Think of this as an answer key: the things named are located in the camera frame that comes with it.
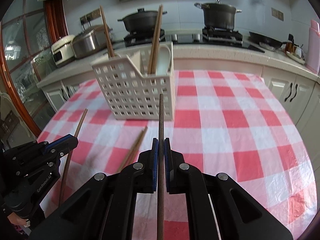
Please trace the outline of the left hand dark glove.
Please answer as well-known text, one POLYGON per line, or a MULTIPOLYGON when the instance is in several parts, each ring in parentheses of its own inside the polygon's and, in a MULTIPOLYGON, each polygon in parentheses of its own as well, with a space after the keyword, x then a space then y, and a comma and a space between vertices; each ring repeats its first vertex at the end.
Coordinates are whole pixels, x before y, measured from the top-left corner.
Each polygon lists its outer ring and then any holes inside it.
POLYGON ((4 215, 2 218, 3 239, 24 239, 24 236, 15 229, 15 226, 28 227, 29 225, 30 221, 28 219, 20 218, 14 212, 10 215, 4 215))

